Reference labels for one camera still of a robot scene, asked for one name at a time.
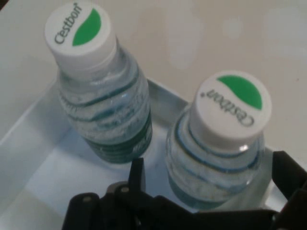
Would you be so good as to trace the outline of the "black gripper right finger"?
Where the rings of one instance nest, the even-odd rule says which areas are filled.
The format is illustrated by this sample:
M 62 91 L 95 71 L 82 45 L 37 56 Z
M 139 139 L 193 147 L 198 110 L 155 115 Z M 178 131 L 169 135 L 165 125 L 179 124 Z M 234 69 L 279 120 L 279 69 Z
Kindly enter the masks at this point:
M 305 230 L 307 228 L 307 172 L 285 151 L 275 151 L 272 179 L 286 198 L 277 214 L 273 230 Z

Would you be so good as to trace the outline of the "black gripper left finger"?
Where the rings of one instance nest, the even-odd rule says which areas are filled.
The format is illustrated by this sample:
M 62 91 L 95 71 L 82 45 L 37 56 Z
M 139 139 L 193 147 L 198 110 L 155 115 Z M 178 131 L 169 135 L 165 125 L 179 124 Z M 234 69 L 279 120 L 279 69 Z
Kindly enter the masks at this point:
M 74 196 L 67 210 L 69 230 L 197 230 L 195 216 L 145 192 L 144 159 L 132 161 L 127 181 L 112 184 L 105 195 Z

